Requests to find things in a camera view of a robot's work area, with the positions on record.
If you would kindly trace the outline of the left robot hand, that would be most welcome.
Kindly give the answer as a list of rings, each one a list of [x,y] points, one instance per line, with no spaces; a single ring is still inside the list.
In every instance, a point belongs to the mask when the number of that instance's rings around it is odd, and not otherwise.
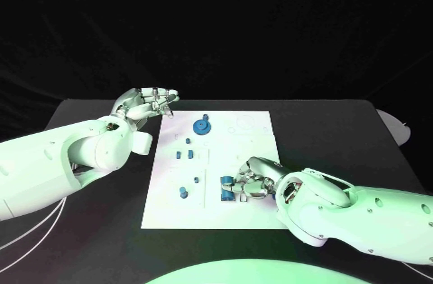
[[[132,121],[171,116],[170,104],[179,101],[179,93],[167,88],[131,88],[115,100],[111,114]]]

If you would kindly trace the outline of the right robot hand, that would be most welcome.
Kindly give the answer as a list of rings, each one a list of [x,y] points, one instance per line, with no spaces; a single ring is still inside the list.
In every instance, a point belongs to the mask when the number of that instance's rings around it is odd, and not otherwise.
[[[264,199],[275,193],[282,178],[291,172],[278,162],[252,156],[239,167],[235,177],[222,180],[222,191],[238,193],[246,198]]]

